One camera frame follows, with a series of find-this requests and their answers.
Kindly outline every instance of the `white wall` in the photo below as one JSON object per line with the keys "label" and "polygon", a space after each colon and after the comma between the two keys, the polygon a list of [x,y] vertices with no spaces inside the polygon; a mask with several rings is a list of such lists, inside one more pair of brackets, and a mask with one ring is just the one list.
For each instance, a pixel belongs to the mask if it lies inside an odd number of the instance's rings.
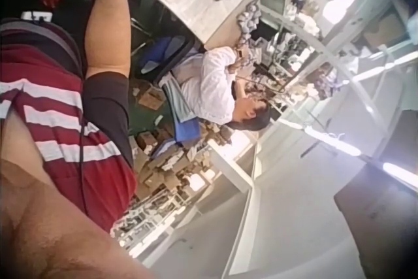
{"label": "white wall", "polygon": [[176,241],[152,266],[158,279],[220,278],[238,231],[246,194],[176,230]]}
{"label": "white wall", "polygon": [[[377,79],[371,79],[364,86],[372,93],[376,84]],[[401,88],[399,77],[388,74],[377,103],[388,124]],[[382,133],[351,89],[331,99],[319,120],[325,123],[330,117],[329,131],[346,133],[345,141],[363,152],[372,155],[381,143]],[[313,142],[300,131],[281,126],[263,144],[259,156],[264,174],[256,181],[262,191],[261,207],[250,268],[270,269],[264,274],[275,274],[274,278],[300,278],[293,276],[300,267],[320,256],[331,258],[329,252],[345,245],[351,249],[340,250],[340,258],[324,263],[328,268],[315,278],[336,278],[334,268],[346,274],[344,278],[362,278],[357,249],[333,197],[363,163],[343,153],[333,157],[320,146],[300,159]]]}

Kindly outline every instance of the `man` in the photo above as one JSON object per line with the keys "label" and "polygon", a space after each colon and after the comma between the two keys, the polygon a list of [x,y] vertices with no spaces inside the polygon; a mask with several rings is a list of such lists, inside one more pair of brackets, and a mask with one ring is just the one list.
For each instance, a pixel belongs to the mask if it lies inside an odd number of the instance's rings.
{"label": "man", "polygon": [[80,52],[53,24],[0,25],[2,278],[139,278],[108,232],[136,186],[127,0],[95,0]]}
{"label": "man", "polygon": [[152,279],[58,191],[0,160],[0,277]]}
{"label": "man", "polygon": [[259,131],[270,122],[267,101],[248,98],[245,80],[237,80],[231,92],[236,72],[253,60],[247,46],[215,48],[187,58],[172,72],[196,116],[233,129]]}
{"label": "man", "polygon": [[0,32],[1,158],[109,232],[136,188],[127,137],[128,1],[95,0],[85,77],[80,52],[60,27],[8,20]]}

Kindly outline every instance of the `shelving unit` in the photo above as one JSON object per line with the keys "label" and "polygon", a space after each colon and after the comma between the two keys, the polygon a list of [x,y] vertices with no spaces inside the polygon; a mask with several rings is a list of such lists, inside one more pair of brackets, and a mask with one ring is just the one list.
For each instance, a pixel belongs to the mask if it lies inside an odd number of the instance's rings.
{"label": "shelving unit", "polygon": [[[265,6],[261,6],[263,15],[268,16],[268,20],[290,30],[290,32],[296,34],[316,50],[316,54],[308,59],[306,64],[299,71],[297,71],[297,74],[294,75],[293,79],[290,80],[286,86],[283,87],[283,89],[286,90],[290,88],[301,78],[317,69],[324,62],[328,61],[344,78],[349,80],[349,87],[351,87],[352,91],[354,91],[358,96],[358,100],[370,114],[372,121],[379,129],[381,142],[379,144],[374,144],[374,149],[376,149],[376,147],[384,146],[393,132],[394,126],[396,125],[401,112],[400,102],[404,94],[405,84],[400,84],[402,86],[400,93],[394,96],[396,97],[396,104],[394,105],[395,110],[393,115],[390,119],[388,119],[387,113],[385,113],[385,117],[383,117],[383,114],[378,109],[378,95],[381,92],[382,83],[386,79],[385,73],[380,74],[381,76],[378,79],[378,85],[376,86],[374,92],[369,95],[365,87],[360,82],[353,79],[353,75],[335,55],[344,45],[357,37],[371,21],[379,18],[388,9],[392,1],[393,0],[356,0],[348,10],[347,16],[339,24],[334,26],[329,35],[325,37],[322,42],[305,32],[305,30],[288,20],[282,14],[270,10]],[[388,62],[394,62],[391,50],[382,51],[380,56],[383,55],[388,57]],[[255,247],[256,238],[260,236],[258,232],[265,232],[265,230],[257,231],[257,228],[259,228],[259,216],[261,215],[261,211],[266,210],[263,209],[262,199],[264,192],[263,189],[260,188],[260,184],[263,186],[263,183],[268,180],[263,178],[264,175],[260,176],[262,172],[266,171],[266,169],[263,169],[263,157],[261,157],[260,152],[263,148],[265,148],[264,145],[266,142],[272,141],[271,136],[281,125],[279,121],[272,123],[273,126],[270,127],[270,129],[267,130],[267,132],[259,139],[255,149],[252,173],[254,187],[248,194],[246,209],[243,213],[236,241],[222,278],[235,278],[235,276],[237,278],[239,277],[239,279],[266,278],[274,274],[273,268],[264,270],[253,269],[251,267],[251,257],[249,256],[251,254],[248,253],[252,252]],[[279,152],[273,151],[274,149],[270,154],[279,154]]]}

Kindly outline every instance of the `metal shelf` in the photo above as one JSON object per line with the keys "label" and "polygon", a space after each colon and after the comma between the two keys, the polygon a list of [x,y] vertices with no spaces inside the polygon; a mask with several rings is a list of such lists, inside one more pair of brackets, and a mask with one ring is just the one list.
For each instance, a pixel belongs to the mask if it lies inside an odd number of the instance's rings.
{"label": "metal shelf", "polygon": [[263,15],[267,15],[271,20],[281,24],[286,29],[290,30],[290,32],[298,35],[317,52],[317,56],[313,58],[309,64],[301,68],[287,86],[296,83],[304,77],[304,75],[311,73],[322,63],[328,61],[339,73],[343,74],[343,76],[350,81],[351,87],[359,96],[364,106],[368,109],[368,112],[373,117],[376,125],[381,129],[383,134],[387,134],[388,125],[386,125],[379,113],[373,99],[370,98],[360,82],[353,80],[353,75],[336,57],[336,53],[340,51],[344,45],[357,37],[373,19],[379,18],[379,16],[387,10],[391,1],[392,0],[356,0],[347,11],[346,17],[339,24],[334,26],[330,34],[325,37],[322,42],[281,14],[274,12],[265,6],[261,6]]}

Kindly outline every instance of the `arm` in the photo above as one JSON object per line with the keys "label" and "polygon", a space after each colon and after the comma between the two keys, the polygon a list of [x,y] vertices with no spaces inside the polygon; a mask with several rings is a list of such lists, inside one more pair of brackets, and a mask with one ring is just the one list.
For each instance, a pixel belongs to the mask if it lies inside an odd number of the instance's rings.
{"label": "arm", "polygon": [[86,29],[86,78],[107,71],[129,76],[129,17],[128,0],[95,0]]}
{"label": "arm", "polygon": [[234,99],[231,93],[232,76],[227,66],[236,60],[232,48],[216,48],[203,57],[199,97],[202,111],[207,112],[207,120],[225,124],[232,119]]}
{"label": "arm", "polygon": [[235,89],[235,95],[237,99],[247,97],[245,80],[236,80],[234,89]]}
{"label": "arm", "polygon": [[12,278],[150,279],[55,189],[1,160],[1,260]]}

